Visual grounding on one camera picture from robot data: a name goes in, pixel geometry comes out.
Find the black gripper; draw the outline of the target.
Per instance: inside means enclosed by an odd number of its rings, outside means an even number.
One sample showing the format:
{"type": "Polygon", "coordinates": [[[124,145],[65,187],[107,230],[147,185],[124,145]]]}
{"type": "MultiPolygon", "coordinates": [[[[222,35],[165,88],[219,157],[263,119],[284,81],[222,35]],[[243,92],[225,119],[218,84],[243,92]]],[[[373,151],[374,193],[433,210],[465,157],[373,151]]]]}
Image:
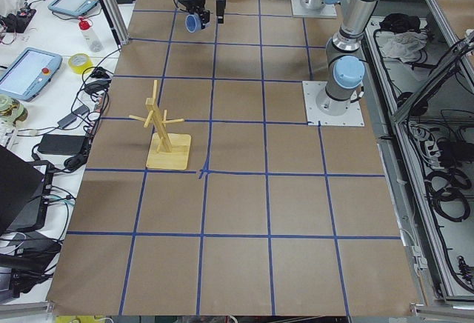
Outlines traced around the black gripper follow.
{"type": "MultiPolygon", "coordinates": [[[[190,14],[197,13],[201,22],[201,29],[210,25],[210,11],[205,8],[206,0],[177,0],[183,11],[190,14]]],[[[216,18],[218,24],[224,23],[226,0],[216,0],[216,18]]]]}

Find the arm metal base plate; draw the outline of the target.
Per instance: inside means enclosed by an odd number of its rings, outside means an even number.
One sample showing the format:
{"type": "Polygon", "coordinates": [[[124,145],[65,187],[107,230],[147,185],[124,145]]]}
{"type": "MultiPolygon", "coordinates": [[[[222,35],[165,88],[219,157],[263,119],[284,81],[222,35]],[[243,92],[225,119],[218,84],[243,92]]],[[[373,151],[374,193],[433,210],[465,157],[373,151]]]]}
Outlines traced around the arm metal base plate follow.
{"type": "Polygon", "coordinates": [[[336,101],[326,93],[325,81],[303,81],[304,104],[310,126],[363,127],[364,118],[356,91],[346,101],[336,101]]]}
{"type": "Polygon", "coordinates": [[[322,0],[290,0],[292,14],[299,18],[336,19],[334,4],[325,4],[322,0]]]}

